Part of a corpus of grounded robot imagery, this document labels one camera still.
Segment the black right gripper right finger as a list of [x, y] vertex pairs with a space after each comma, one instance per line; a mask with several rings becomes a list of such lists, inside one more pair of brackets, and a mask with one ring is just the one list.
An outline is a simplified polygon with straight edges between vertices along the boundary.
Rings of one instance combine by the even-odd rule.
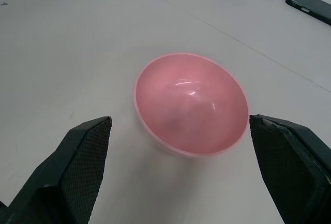
[[330, 148], [308, 127], [251, 115], [263, 181], [284, 223], [330, 223]]

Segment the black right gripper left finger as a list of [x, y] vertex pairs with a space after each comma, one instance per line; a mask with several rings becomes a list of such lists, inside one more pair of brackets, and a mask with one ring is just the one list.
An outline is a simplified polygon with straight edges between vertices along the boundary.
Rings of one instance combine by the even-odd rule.
[[31, 174], [1, 223], [88, 223], [103, 180], [112, 119], [84, 122]]

